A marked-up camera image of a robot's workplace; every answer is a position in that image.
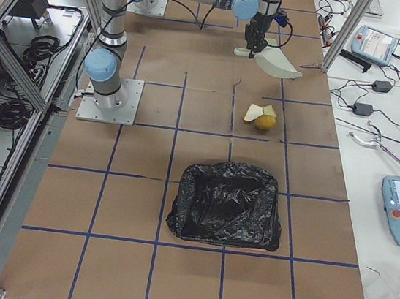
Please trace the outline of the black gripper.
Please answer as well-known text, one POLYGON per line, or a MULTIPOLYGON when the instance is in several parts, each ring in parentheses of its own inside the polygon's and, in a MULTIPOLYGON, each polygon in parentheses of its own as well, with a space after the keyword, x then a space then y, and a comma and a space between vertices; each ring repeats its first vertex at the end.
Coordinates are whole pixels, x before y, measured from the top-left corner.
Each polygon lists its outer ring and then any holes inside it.
POLYGON ((263 15, 259 12, 246 24, 245 39, 249 49, 250 59, 254 58, 254 53, 261 53, 267 47, 265 34, 272 24, 272 15, 263 15))

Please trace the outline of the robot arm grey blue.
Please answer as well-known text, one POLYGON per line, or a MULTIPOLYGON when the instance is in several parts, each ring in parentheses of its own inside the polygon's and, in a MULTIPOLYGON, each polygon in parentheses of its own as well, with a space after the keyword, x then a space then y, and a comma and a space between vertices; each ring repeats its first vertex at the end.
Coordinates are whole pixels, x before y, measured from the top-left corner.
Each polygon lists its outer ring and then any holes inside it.
MULTIPOLYGON (((127 35, 124 30, 128 12, 155 16, 167 1, 180 4, 182 0, 102 0, 100 47, 88 53, 85 67, 93 86, 93 100, 103 110, 120 109, 129 99, 119 66, 124 54, 127 35)), ((282 0, 188 0, 207 4, 211 10, 229 10, 237 20, 245 20, 246 50, 251 57, 272 47, 266 32, 280 13, 282 0)))

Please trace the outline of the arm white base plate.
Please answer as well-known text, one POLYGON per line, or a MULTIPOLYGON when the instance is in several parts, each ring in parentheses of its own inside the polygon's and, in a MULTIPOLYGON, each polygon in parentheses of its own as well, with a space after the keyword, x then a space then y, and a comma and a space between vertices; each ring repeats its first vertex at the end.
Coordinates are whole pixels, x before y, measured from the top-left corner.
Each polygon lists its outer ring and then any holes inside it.
POLYGON ((167 0, 137 0, 127 7, 128 12, 153 18, 163 18, 167 0))
POLYGON ((89 83, 87 92, 90 94, 82 98, 75 116, 84 121, 132 126, 143 95, 144 84, 143 80, 122 78, 117 94, 102 96, 94 93, 94 87, 89 83))

